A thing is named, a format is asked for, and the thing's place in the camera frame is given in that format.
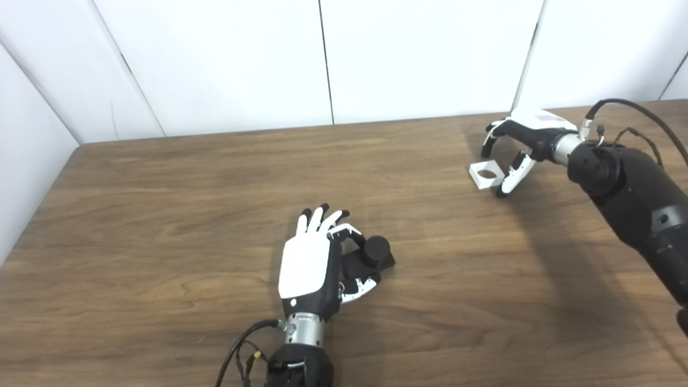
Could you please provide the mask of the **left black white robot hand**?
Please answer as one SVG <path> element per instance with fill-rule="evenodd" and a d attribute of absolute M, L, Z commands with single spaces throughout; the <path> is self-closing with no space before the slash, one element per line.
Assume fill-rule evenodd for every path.
<path fill-rule="evenodd" d="M 286 318 L 307 313 L 329 321 L 339 313 L 341 304 L 363 297 L 382 280 L 380 274 L 341 278 L 342 243 L 352 239 L 361 245 L 364 236 L 351 224 L 341 222 L 349 211 L 327 214 L 328 210 L 326 203 L 304 209 L 295 235 L 283 247 L 278 296 Z"/>

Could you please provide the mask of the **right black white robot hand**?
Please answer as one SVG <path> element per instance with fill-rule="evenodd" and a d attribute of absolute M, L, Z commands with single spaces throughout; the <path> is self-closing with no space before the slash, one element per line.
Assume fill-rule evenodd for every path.
<path fill-rule="evenodd" d="M 550 161 L 563 166 L 573 150 L 583 143 L 576 125 L 551 112 L 519 107 L 509 117 L 486 127 L 481 157 L 491 156 L 492 147 L 501 137 L 510 137 L 526 145 L 518 152 L 508 174 L 497 187 L 496 197 L 506 198 L 531 172 L 537 162 Z"/>

